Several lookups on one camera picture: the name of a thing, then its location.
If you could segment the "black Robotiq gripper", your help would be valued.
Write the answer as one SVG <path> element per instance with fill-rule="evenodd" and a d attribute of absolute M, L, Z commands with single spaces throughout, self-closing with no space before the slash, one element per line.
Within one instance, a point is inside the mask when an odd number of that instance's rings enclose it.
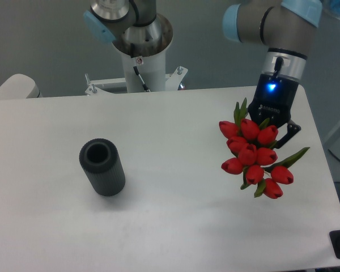
<path fill-rule="evenodd" d="M 294 80 L 261 74 L 253 100 L 248 106 L 251 120 L 258 125 L 267 118 L 270 120 L 269 124 L 276 127 L 287 123 L 287 132 L 277 140 L 276 149 L 283 147 L 301 130 L 300 125 L 289 122 L 298 86 L 298 82 Z"/>

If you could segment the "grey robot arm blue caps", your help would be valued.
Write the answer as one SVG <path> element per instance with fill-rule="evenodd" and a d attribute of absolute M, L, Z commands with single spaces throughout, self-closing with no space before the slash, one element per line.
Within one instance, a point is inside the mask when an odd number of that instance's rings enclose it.
<path fill-rule="evenodd" d="M 268 120 L 287 127 L 276 148 L 300 131 L 291 120 L 291 107 L 321 12 L 320 1 L 250 1 L 230 6 L 222 19 L 227 39 L 268 47 L 248 112 L 257 124 Z M 165 73 L 173 30 L 157 12 L 155 1 L 91 1 L 83 19 L 98 40 L 113 45 L 121 55 L 128 92 L 180 88 L 186 69 Z"/>

